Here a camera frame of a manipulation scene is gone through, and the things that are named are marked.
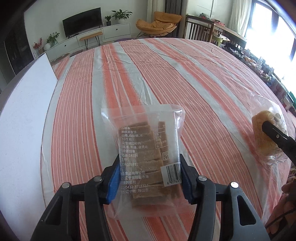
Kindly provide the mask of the person's right hand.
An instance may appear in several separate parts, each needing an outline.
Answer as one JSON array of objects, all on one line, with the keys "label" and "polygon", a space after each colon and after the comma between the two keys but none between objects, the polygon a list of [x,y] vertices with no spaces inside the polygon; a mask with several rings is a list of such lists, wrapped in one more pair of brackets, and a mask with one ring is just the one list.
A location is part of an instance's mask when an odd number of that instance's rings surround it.
[{"label": "person's right hand", "polygon": [[276,234],[283,218],[286,219],[289,227],[295,223],[295,201],[288,201],[292,188],[295,188],[295,176],[289,177],[287,183],[282,186],[282,196],[265,224],[269,235]]}]

